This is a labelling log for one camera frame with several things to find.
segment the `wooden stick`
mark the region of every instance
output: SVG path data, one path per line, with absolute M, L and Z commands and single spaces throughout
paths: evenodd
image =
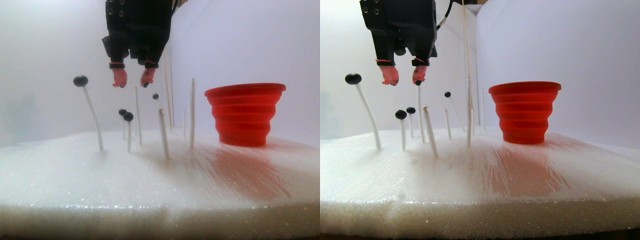
M 142 145 L 142 124 L 140 124 L 140 105 L 138 104 L 138 86 L 134 88 L 135 96 L 136 96 L 136 125 L 138 126 L 138 141 L 140 145 Z
M 162 108 L 158 110 L 158 117 L 160 118 L 160 135 L 162 136 L 164 158 L 169 159 L 169 143 L 166 140 L 166 127 L 164 126 L 164 114 L 162 113 Z
M 193 141 L 195 140 L 195 133 L 196 133 L 196 98 L 195 98 L 195 92 L 196 92 L 196 80 L 195 78 L 191 79 L 191 114 L 189 116 L 189 119 L 191 120 L 191 126 L 190 126 L 190 130 L 191 130 L 191 136 L 189 139 L 189 146 L 191 147 L 191 149 L 193 150 Z
M 166 107 L 169 109 L 169 128 L 173 129 L 173 118 L 171 117 L 171 102 L 169 101 L 169 81 L 166 78 L 166 58 L 164 57 L 166 55 L 166 51 L 163 52 L 164 54 L 162 54 L 162 68 L 164 70 L 164 88 L 166 89 Z
M 424 111 L 424 118 L 427 122 L 427 133 L 429 134 L 429 144 L 431 145 L 431 151 L 433 152 L 433 158 L 438 158 L 438 150 L 436 149 L 436 139 L 433 136 L 433 128 L 431 127 L 431 119 L 429 118 L 429 111 L 427 111 L 427 106 L 424 105 L 422 108 Z
M 480 90 L 480 120 L 482 120 L 482 132 L 486 132 L 486 127 L 484 126 L 484 88 Z
M 86 86 L 82 86 L 84 90 L 84 96 L 86 97 L 86 102 L 89 103 L 89 108 L 91 109 L 91 114 L 93 115 L 93 121 L 95 122 L 95 129 L 98 133 L 98 149 L 102 152 L 104 147 L 102 146 L 102 132 L 100 131 L 100 125 L 98 124 L 98 118 L 95 116 L 95 111 L 93 110 L 93 104 L 91 104 L 91 99 L 89 99 L 89 93 L 86 91 Z
M 187 138 L 187 110 L 184 110 L 184 116 L 182 117 L 182 137 Z
M 451 140 L 451 126 L 449 125 L 449 111 L 447 111 L 447 109 L 444 109 L 444 118 L 445 121 L 447 122 L 447 134 L 449 134 L 449 140 Z
M 465 8 L 465 0 L 462 0 L 462 19 L 465 31 L 465 55 L 467 59 L 467 147 L 471 147 L 471 120 L 473 100 L 471 99 L 471 65 L 469 64 L 469 43 L 467 38 L 467 9 Z

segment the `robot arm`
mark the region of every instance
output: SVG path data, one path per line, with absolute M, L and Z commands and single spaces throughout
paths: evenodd
M 402 56 L 409 49 L 416 59 L 413 66 L 429 65 L 437 57 L 437 29 L 448 16 L 436 22 L 435 0 L 361 0 L 360 7 L 367 29 L 371 30 L 379 66 L 393 66 L 394 54 Z

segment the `stick with black ball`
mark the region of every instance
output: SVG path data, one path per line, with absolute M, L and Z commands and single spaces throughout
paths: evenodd
M 406 112 L 409 114 L 409 132 L 411 133 L 411 137 L 413 138 L 413 120 L 412 116 L 415 113 L 415 108 L 408 107 L 406 108 Z
M 102 151 L 104 150 L 104 147 L 102 146 L 102 132 L 100 132 L 100 125 L 98 124 L 98 118 L 95 116 L 95 111 L 93 110 L 93 105 L 91 104 L 89 93 L 86 91 L 86 85 L 88 83 L 89 79 L 84 75 L 74 77 L 74 85 L 83 89 L 84 96 L 86 96 L 86 102 L 89 103 L 89 108 L 91 109 L 91 114 L 93 114 L 93 121 L 95 122 L 95 128 L 98 133 L 98 148 L 100 149 L 100 151 Z
M 133 121 L 133 113 L 124 113 L 122 119 L 127 122 L 127 152 L 131 152 L 131 121 Z
M 373 114 L 371 113 L 371 108 L 369 108 L 369 103 L 367 102 L 367 98 L 362 93 L 362 88 L 360 87 L 360 81 L 362 81 L 362 77 L 360 74 L 348 74 L 344 77 L 344 80 L 350 84 L 355 85 L 358 93 L 360 94 L 360 99 L 367 109 L 367 113 L 369 114 L 369 118 L 371 119 L 371 124 L 373 125 L 373 135 L 376 138 L 376 148 L 380 149 L 382 146 L 380 145 L 380 136 L 378 135 L 378 126 L 376 125 L 376 120 L 373 118 Z
M 422 110 L 424 111 L 424 118 L 427 122 L 427 133 L 429 134 L 429 144 L 431 144 L 431 151 L 433 152 L 433 158 L 438 158 L 438 150 L 436 149 L 436 139 L 433 136 L 433 127 L 431 126 L 431 119 L 429 117 L 429 111 L 425 105 Z
M 404 134 L 404 118 L 406 118 L 406 112 L 402 110 L 396 111 L 396 118 L 400 119 L 400 132 L 402 134 L 402 151 L 406 148 L 406 136 Z
M 453 99 L 451 99 L 451 92 L 445 92 L 444 93 L 444 97 L 446 97 L 449 100 L 451 100 L 451 105 L 453 106 L 453 111 L 456 112 L 456 116 L 458 117 L 458 121 L 460 121 L 460 126 L 462 127 L 462 131 L 466 132 L 467 130 L 465 130 L 465 124 L 462 123 L 462 118 L 460 118 L 460 114 L 458 114 L 458 109 L 456 108 L 456 104 L 453 103 Z
M 122 116 L 124 116 L 124 114 L 127 113 L 127 110 L 124 109 L 120 109 L 118 110 L 118 114 L 120 115 L 120 125 L 122 126 L 122 139 L 126 140 L 127 138 L 125 137 L 124 134 L 124 118 L 122 118 Z
M 420 84 L 422 84 L 422 81 L 417 81 L 415 82 L 416 85 L 418 85 L 418 108 L 422 105 L 422 96 L 420 95 Z M 422 138 L 422 143 L 426 143 L 426 141 L 424 141 L 424 128 L 422 128 L 422 115 L 418 114 L 418 121 L 420 121 L 418 123 L 418 125 L 420 125 L 420 137 Z

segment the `toothpick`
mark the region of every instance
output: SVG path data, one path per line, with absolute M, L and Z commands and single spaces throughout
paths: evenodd
M 445 121 L 447 122 L 447 134 L 449 134 L 449 140 L 451 140 L 451 126 L 449 125 L 449 111 L 447 111 L 447 109 L 444 109 L 444 118 Z
M 162 112 L 162 109 L 158 109 L 158 117 L 160 118 L 160 135 L 162 136 L 164 158 L 169 159 L 169 144 L 166 140 L 166 127 L 164 126 L 164 114 Z
M 431 119 L 429 118 L 429 111 L 427 111 L 427 106 L 424 105 L 422 108 L 424 111 L 424 118 L 427 122 L 427 134 L 429 134 L 429 144 L 431 145 L 431 151 L 433 152 L 433 158 L 438 158 L 438 150 L 436 149 L 436 139 L 433 136 L 433 128 L 431 127 Z
M 196 79 L 192 78 L 191 79 L 191 116 L 189 116 L 189 119 L 191 120 L 191 126 L 190 126 L 190 130 L 191 130 L 191 136 L 189 139 L 189 146 L 191 147 L 191 149 L 193 150 L 193 141 L 195 140 L 195 127 L 196 127 L 196 98 L 195 98 L 195 92 L 196 92 Z

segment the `white styrofoam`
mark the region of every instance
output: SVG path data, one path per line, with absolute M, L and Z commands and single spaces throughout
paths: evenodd
M 62 239 L 281 239 L 319 225 L 319 149 L 246 148 L 168 130 L 127 153 L 120 131 L 0 149 L 0 234 Z
M 321 232 L 391 238 L 514 238 L 640 227 L 634 159 L 548 132 L 539 145 L 498 129 L 435 129 L 440 157 L 399 131 L 321 144 Z

